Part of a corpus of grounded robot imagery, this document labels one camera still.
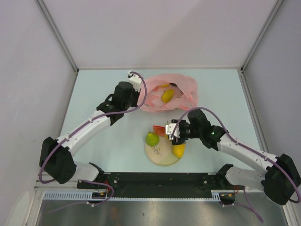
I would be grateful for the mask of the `yellow fake mango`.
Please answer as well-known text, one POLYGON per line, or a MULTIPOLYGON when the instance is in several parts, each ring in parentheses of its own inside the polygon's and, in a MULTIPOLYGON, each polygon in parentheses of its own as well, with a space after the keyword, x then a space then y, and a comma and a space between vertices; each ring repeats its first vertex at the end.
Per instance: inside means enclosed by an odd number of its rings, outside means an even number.
POLYGON ((173 145, 173 155, 178 159, 182 158, 185 152, 185 147, 185 144, 173 145))

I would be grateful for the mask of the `red watermelon slice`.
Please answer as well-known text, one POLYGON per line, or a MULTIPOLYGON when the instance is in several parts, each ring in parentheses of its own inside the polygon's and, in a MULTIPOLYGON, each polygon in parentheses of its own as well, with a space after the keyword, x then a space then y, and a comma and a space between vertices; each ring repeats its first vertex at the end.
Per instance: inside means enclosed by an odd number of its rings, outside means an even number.
POLYGON ((166 137, 165 127, 154 125, 152 128, 154 133, 156 133, 158 136, 166 137))

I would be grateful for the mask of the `pink plastic bag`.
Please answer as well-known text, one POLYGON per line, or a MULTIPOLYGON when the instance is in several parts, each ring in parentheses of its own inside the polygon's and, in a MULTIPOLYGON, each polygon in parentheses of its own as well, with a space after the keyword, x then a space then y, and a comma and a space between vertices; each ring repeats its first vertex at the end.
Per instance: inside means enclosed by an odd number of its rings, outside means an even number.
POLYGON ((145 80, 146 90, 141 89, 138 104, 141 110, 159 113, 176 109, 189 110, 198 104, 198 84, 182 74, 160 74, 145 80))

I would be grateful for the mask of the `round cream plate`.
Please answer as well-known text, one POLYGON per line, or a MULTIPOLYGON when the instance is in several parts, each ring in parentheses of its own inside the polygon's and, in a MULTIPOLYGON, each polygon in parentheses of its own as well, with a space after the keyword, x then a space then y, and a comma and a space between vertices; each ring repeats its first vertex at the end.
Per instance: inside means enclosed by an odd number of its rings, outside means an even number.
POLYGON ((159 166, 171 166, 176 164, 180 158, 173 153, 173 145, 166 138, 159 137, 159 143, 156 146, 144 145, 144 151, 147 158, 159 166))

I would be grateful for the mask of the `green fake pear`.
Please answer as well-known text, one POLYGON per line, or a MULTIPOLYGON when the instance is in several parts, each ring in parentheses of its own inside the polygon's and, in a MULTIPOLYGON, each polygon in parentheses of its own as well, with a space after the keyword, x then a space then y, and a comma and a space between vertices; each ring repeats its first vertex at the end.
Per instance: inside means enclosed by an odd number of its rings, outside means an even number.
POLYGON ((145 137, 145 142, 149 146, 156 146, 160 141, 158 134, 155 132, 148 132, 145 137))

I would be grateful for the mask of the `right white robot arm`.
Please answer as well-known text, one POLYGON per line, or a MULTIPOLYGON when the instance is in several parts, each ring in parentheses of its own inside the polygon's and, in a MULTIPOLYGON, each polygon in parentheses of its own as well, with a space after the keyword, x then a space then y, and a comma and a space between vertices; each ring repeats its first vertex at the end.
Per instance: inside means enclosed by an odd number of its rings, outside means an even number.
POLYGON ((165 126, 165 134, 173 145, 199 139, 206 148, 228 154, 250 167, 247 170, 231 164, 224 165, 222 174, 217 177, 217 184, 222 189, 241 185, 263 191, 279 205, 301 202, 298 190, 301 177, 290 156, 277 156, 247 146, 232 136, 223 123, 211 124, 204 111, 210 110, 204 107, 192 108, 184 113, 188 117, 187 121, 181 117, 165 126))

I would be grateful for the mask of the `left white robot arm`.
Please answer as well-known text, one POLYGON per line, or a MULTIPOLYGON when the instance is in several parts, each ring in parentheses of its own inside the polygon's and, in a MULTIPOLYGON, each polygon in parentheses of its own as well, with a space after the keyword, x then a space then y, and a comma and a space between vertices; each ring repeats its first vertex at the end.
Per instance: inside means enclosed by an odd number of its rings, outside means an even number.
POLYGON ((140 91, 141 81, 122 81, 86 122, 56 139, 46 138, 40 155, 41 170, 59 184, 75 179, 87 180, 93 188, 101 187, 104 182, 101 169, 94 163, 75 162, 73 158, 98 132, 116 123, 129 108, 136 107, 140 91))

